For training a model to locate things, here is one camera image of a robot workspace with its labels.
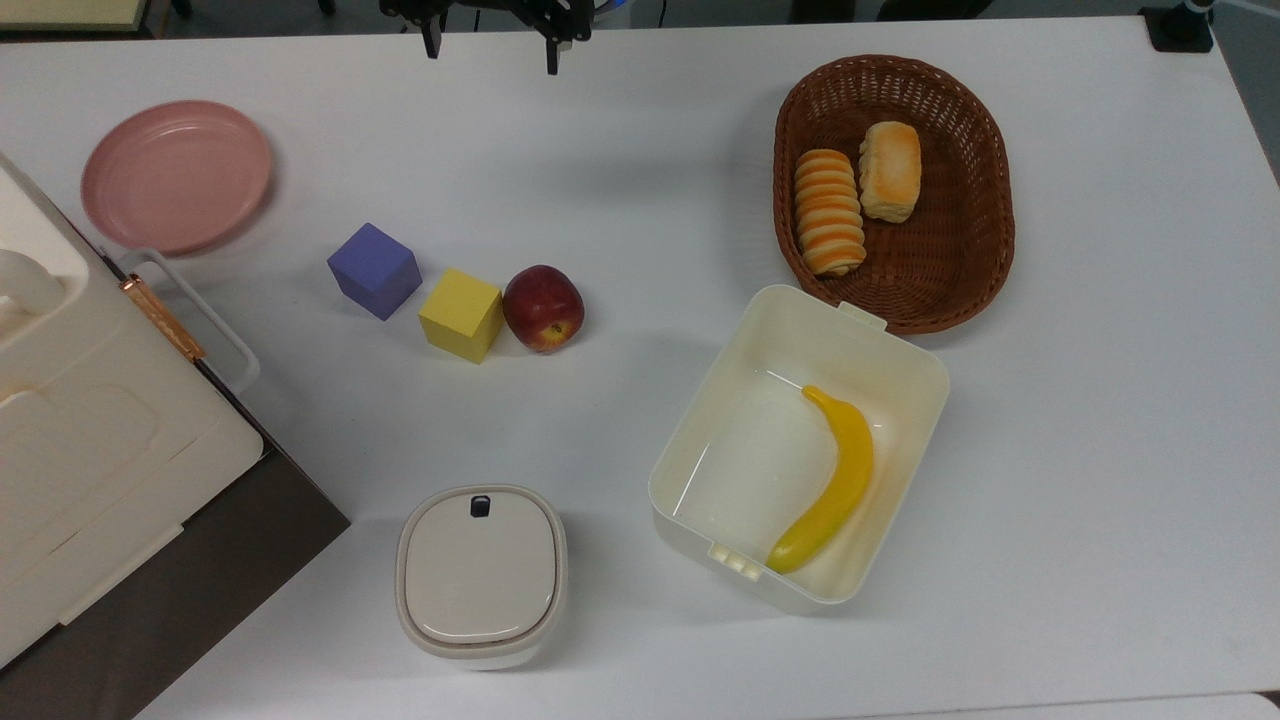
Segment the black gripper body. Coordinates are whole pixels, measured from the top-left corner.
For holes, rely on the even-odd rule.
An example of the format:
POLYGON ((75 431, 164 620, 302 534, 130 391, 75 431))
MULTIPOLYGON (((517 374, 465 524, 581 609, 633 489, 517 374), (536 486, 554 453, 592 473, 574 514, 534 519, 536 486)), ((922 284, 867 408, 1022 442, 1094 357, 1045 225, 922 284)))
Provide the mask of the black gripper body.
POLYGON ((566 41, 588 41, 593 35, 593 1, 380 1, 384 15, 397 15, 421 29, 424 17, 440 17, 442 31, 452 6, 503 12, 544 38, 559 36, 566 41))

